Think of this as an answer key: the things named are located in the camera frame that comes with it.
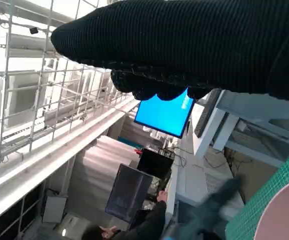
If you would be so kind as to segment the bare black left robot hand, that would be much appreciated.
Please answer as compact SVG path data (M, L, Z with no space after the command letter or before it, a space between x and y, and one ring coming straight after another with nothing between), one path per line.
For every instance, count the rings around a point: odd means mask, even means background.
M221 209L238 193L245 178L237 175L226 180L215 192L209 194L190 212L191 220L186 224L176 223L165 233L163 240L197 240L199 235L216 225Z

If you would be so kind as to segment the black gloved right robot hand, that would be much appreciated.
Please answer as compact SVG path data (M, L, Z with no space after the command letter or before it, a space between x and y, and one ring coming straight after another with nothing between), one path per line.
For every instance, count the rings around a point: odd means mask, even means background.
M214 89L289 101L289 0L123 0L57 27L51 42L141 101Z

